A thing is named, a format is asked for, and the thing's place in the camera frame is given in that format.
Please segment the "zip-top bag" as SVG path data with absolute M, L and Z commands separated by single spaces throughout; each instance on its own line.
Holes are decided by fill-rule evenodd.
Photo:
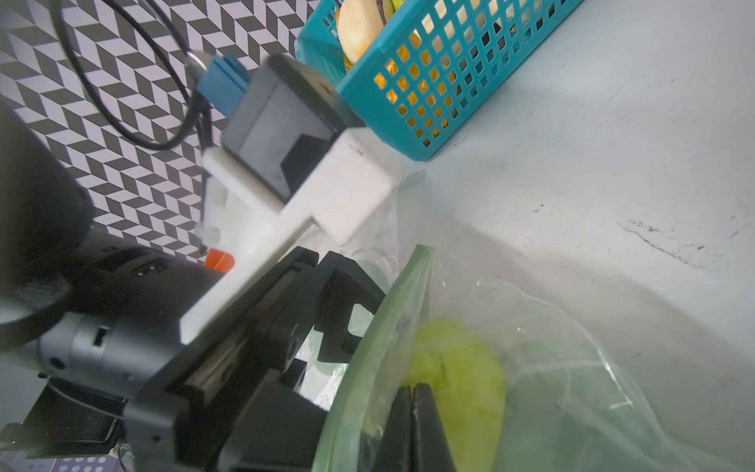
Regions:
M 417 246 L 334 397 L 317 471 L 372 471 L 410 437 L 389 428 L 430 388 L 459 471 L 731 471 L 662 427 L 639 385 L 568 314 Z

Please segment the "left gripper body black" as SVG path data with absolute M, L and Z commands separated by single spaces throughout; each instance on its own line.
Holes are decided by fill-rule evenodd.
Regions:
M 308 471 L 326 413 L 296 356 L 330 260 L 296 248 L 190 343 L 180 318 L 221 279 L 95 230 L 87 192 L 1 109 L 1 354 L 45 378 L 2 450 L 107 452 L 137 471 Z

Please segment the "cream pear bag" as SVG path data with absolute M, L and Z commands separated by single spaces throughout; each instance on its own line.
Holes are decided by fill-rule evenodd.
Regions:
M 342 51 L 355 64 L 395 12 L 390 0 L 345 0 L 337 11 L 336 31 Z

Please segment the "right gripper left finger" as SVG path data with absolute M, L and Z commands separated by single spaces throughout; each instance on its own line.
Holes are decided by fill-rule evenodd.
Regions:
M 412 468 L 412 395 L 401 387 L 395 395 L 372 471 L 409 472 Z

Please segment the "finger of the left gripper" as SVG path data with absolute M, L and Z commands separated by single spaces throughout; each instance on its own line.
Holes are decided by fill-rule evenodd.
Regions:
M 324 363 L 349 363 L 361 341 L 348 330 L 355 306 L 377 314 L 385 291 L 352 259 L 329 252 L 316 269 L 324 280 L 319 313 L 314 329 L 322 334 L 318 360 Z

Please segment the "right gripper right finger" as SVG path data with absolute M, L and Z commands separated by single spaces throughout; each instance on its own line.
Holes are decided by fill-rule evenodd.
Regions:
M 412 470 L 456 471 L 435 397 L 427 383 L 413 389 Z

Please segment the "green pear bag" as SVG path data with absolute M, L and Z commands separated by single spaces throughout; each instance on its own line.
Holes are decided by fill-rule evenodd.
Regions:
M 404 385 L 428 384 L 459 471 L 491 471 L 505 418 L 497 352 L 475 330 L 436 318 L 418 326 Z

